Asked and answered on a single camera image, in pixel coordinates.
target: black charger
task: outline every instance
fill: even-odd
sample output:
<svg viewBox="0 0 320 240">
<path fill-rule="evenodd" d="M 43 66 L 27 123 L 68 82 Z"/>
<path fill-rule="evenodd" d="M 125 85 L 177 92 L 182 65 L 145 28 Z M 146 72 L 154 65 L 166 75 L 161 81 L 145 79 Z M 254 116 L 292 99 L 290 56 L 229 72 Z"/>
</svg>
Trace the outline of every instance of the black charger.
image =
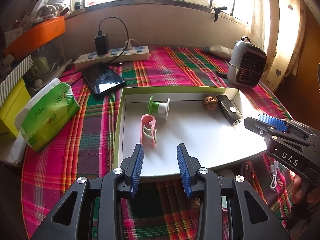
<svg viewBox="0 0 320 240">
<path fill-rule="evenodd" d="M 118 17 L 114 17 L 114 16 L 111 16 L 111 17 L 107 17 L 107 18 L 104 18 L 100 23 L 99 23 L 99 28 L 98 28 L 98 36 L 94 38 L 94 42 L 96 44 L 96 50 L 97 50 L 97 54 L 99 56 L 101 55 L 105 55 L 109 52 L 109 38 L 108 38 L 108 34 L 105 34 L 105 35 L 102 35 L 102 30 L 101 30 L 101 23 L 104 21 L 104 20 L 107 20 L 107 19 L 111 19 L 111 18 L 114 18 L 114 19 L 118 19 L 119 21 L 122 22 L 124 28 L 125 28 L 125 31 L 127 33 L 127 44 L 125 46 L 125 48 L 122 50 L 122 52 L 114 57 L 112 60 L 108 61 L 106 64 L 109 64 L 111 63 L 112 61 L 114 61 L 115 59 L 119 58 L 124 52 L 125 50 L 127 49 L 128 47 L 128 44 L 129 44 L 129 33 L 128 33 L 128 29 L 127 29 L 127 26 L 125 26 L 123 20 L 121 20 L 120 18 Z"/>
<path fill-rule="evenodd" d="M 109 38 L 108 34 L 102 35 L 102 31 L 98 30 L 98 36 L 94 38 L 96 43 L 96 50 L 98 55 L 105 55 L 109 51 Z"/>
</svg>

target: metal screw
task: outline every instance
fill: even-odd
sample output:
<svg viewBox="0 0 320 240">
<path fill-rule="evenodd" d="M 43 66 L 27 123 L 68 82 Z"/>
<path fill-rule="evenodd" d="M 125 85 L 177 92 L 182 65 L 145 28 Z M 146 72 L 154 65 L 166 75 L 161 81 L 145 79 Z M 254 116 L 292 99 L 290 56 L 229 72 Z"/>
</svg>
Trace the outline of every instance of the metal screw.
<svg viewBox="0 0 320 240">
<path fill-rule="evenodd" d="M 122 173 L 122 169 L 121 168 L 115 168 L 114 170 L 113 170 L 113 173 L 114 174 L 120 174 L 120 173 Z"/>
<path fill-rule="evenodd" d="M 82 183 L 85 183 L 86 180 L 87 180 L 86 177 L 79 177 L 79 178 L 77 179 L 77 182 L 80 183 L 80 184 L 82 184 Z"/>
<path fill-rule="evenodd" d="M 241 175 L 237 175 L 237 176 L 236 176 L 236 181 L 238 181 L 238 182 L 244 182 L 244 177 L 241 176 Z"/>
<path fill-rule="evenodd" d="M 200 169 L 199 169 L 199 172 L 200 172 L 201 174 L 207 174 L 207 173 L 208 173 L 208 169 L 207 169 L 207 168 L 200 168 Z"/>
</svg>

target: white cable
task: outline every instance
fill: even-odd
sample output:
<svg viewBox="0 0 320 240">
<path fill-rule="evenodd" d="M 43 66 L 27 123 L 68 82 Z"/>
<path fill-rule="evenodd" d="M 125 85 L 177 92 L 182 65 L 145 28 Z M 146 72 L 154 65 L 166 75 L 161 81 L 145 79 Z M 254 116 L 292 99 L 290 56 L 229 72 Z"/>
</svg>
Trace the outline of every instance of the white cable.
<svg viewBox="0 0 320 240">
<path fill-rule="evenodd" d="M 270 168 L 270 173 L 272 175 L 270 189 L 275 190 L 276 186 L 277 186 L 277 172 L 278 172 L 278 168 L 279 168 L 279 162 L 277 162 L 277 161 L 272 162 L 271 165 L 269 166 L 269 168 Z"/>
<path fill-rule="evenodd" d="M 139 47 L 141 47 L 141 45 L 139 44 L 139 42 L 137 42 L 136 40 L 134 40 L 134 39 L 129 39 L 129 41 L 134 41 L 135 43 L 138 44 Z"/>
</svg>

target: portable heater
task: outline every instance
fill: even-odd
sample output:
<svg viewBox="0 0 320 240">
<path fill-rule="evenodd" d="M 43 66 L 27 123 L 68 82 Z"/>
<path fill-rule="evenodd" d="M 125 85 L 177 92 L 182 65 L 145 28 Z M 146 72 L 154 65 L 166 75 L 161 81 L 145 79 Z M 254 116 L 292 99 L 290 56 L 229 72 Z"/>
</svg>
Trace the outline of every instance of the portable heater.
<svg viewBox="0 0 320 240">
<path fill-rule="evenodd" d="M 236 86 L 255 87 L 261 78 L 266 61 L 265 52 L 252 45 L 248 37 L 242 37 L 235 44 L 230 59 L 229 82 Z"/>
</svg>

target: plaid tablecloth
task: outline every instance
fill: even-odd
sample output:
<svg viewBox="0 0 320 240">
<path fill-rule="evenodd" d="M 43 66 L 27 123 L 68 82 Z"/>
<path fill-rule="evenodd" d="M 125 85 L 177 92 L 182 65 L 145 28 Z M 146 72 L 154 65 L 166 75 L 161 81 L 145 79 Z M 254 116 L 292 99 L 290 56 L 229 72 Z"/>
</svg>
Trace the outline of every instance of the plaid tablecloth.
<svg viewBox="0 0 320 240">
<path fill-rule="evenodd" d="M 204 54 L 199 49 L 149 49 L 150 60 L 125 62 L 113 67 L 126 80 L 127 86 L 233 87 L 214 74 L 216 70 L 228 71 L 221 58 Z M 61 80 L 72 84 L 80 77 L 78 72 Z M 80 110 L 40 153 L 29 147 L 26 150 L 21 188 L 23 218 L 29 237 L 77 177 L 101 177 L 113 166 L 119 91 L 95 99 L 83 78 L 72 89 Z M 283 105 L 262 83 L 254 89 L 241 88 L 241 91 L 258 111 L 290 118 Z M 292 176 L 280 165 L 276 190 L 271 191 L 270 162 L 267 155 L 252 160 L 256 173 L 254 187 L 274 213 L 286 216 L 291 209 Z M 184 194 L 181 180 L 140 184 L 134 199 L 122 200 L 122 208 L 127 239 L 195 239 L 198 213 Z M 227 239 L 226 214 L 223 230 Z"/>
</svg>

